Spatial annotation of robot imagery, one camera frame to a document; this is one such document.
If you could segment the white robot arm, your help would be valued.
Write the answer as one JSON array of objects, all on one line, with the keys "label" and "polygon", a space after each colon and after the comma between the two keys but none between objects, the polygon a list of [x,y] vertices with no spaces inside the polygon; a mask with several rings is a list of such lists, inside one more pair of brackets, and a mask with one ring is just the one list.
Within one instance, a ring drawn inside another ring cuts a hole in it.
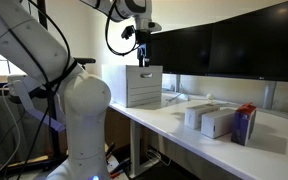
[{"label": "white robot arm", "polygon": [[104,138],[108,85],[78,65],[21,0],[0,0],[0,54],[64,98],[68,158],[47,180],[111,180]]}]

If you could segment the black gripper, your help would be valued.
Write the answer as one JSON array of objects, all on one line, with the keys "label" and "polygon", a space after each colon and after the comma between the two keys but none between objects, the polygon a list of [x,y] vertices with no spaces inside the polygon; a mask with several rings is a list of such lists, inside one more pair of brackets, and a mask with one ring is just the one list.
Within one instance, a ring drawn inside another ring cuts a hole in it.
[{"label": "black gripper", "polygon": [[136,43],[138,47],[139,67],[143,67],[142,58],[144,58],[144,67],[149,67],[149,58],[151,57],[151,34],[149,31],[137,31]]}]

